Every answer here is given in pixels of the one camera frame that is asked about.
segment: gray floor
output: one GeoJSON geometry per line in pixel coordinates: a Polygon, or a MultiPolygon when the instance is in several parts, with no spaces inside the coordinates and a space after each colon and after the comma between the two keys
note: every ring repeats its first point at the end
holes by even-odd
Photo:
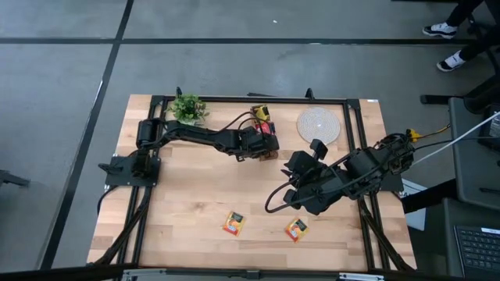
{"type": "MultiPolygon", "coordinates": [[[[114,37],[125,3],[3,0],[0,37],[114,37]]],[[[422,38],[421,27],[445,19],[452,7],[389,0],[136,0],[125,37],[422,38]]],[[[484,8],[478,17],[491,22],[484,8]]],[[[110,48],[0,44],[0,169],[32,179],[27,189],[0,189],[0,272],[37,266],[110,48]]],[[[454,73],[438,72],[435,63],[458,48],[122,45],[55,266],[85,263],[105,179],[97,164],[114,152],[129,94],[172,94],[179,86],[196,94],[300,97],[311,87],[317,97],[379,99],[389,133],[409,127],[427,133],[447,124],[448,112],[421,105],[421,94],[464,94],[493,73],[483,56],[454,73]]],[[[405,178],[431,186],[453,173],[446,151],[405,178]]]]}

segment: green plant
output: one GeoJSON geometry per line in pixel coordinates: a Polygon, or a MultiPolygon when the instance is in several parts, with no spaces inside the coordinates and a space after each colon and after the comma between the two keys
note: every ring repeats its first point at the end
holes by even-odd
{"type": "Polygon", "coordinates": [[[205,112],[206,103],[201,101],[194,94],[178,94],[173,101],[173,105],[167,110],[173,112],[173,116],[179,122],[192,122],[205,119],[208,115],[205,112]]]}

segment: white round mat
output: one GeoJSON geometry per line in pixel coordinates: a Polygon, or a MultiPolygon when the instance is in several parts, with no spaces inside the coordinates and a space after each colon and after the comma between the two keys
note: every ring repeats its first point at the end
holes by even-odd
{"type": "Polygon", "coordinates": [[[314,107],[306,109],[298,117],[297,131],[309,143],[318,139],[327,145],[337,139],[341,124],[332,111],[314,107]]]}

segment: white cable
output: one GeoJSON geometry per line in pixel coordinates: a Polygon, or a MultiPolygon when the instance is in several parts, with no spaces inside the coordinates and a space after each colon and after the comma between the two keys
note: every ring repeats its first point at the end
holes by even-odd
{"type": "Polygon", "coordinates": [[[421,159],[417,160],[416,162],[414,162],[414,163],[413,163],[413,165],[412,165],[412,166],[414,166],[414,165],[416,165],[416,164],[418,164],[418,163],[422,162],[423,160],[425,160],[425,159],[427,159],[427,158],[429,158],[429,157],[432,157],[432,156],[436,155],[437,153],[439,153],[439,152],[441,152],[441,151],[445,150],[446,148],[448,148],[448,147],[452,146],[453,144],[456,144],[458,141],[462,140],[462,139],[463,139],[465,136],[467,136],[469,133],[472,133],[475,129],[477,129],[477,128],[479,128],[479,127],[483,126],[484,124],[486,124],[486,123],[488,123],[488,122],[490,122],[490,121],[491,121],[494,117],[496,117],[496,116],[500,116],[500,112],[496,112],[496,113],[495,113],[493,116],[491,116],[490,118],[488,118],[488,119],[484,120],[483,122],[481,122],[481,123],[477,124],[474,128],[472,128],[472,129],[468,130],[468,131],[467,131],[465,134],[463,134],[462,136],[457,137],[457,138],[456,138],[456,139],[454,139],[454,141],[452,141],[451,143],[446,144],[444,147],[439,148],[439,149],[437,149],[436,151],[434,151],[434,152],[430,153],[429,155],[424,156],[423,158],[421,158],[421,159]]]}

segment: wooden table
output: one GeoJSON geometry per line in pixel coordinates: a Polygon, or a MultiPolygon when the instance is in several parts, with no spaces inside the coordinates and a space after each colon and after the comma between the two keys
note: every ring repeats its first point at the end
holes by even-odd
{"type": "MultiPolygon", "coordinates": [[[[150,95],[130,96],[116,153],[128,155],[135,149],[138,122],[147,118],[150,95]]],[[[368,145],[386,133],[377,101],[360,100],[368,145]]],[[[253,104],[210,102],[205,125],[222,128],[248,111],[253,104]]],[[[331,110],[341,122],[341,134],[328,145],[326,163],[349,153],[342,107],[340,105],[268,104],[280,142],[279,158],[260,162],[247,159],[238,163],[214,148],[174,141],[160,150],[162,166],[159,183],[152,193],[148,211],[140,265],[154,267],[217,269],[301,269],[365,271],[366,261],[358,207],[343,197],[318,215],[304,208],[286,208],[275,214],[264,210],[270,192],[287,177],[280,172],[293,151],[310,151],[296,129],[300,113],[311,106],[331,110]],[[222,230],[230,211],[246,217],[241,235],[234,237],[222,230]],[[310,231],[297,244],[284,233],[295,217],[310,231]]],[[[354,112],[351,119],[356,145],[354,112]]],[[[270,207],[282,203],[277,194],[270,207]]],[[[123,228],[130,187],[119,187],[102,202],[88,261],[104,254],[123,228]]],[[[401,203],[391,193],[378,194],[384,232],[398,253],[416,267],[413,249],[401,203]]],[[[126,261],[130,261],[134,243],[130,237],[126,261]]],[[[380,267],[377,240],[371,235],[376,265],[380,267]]]]}

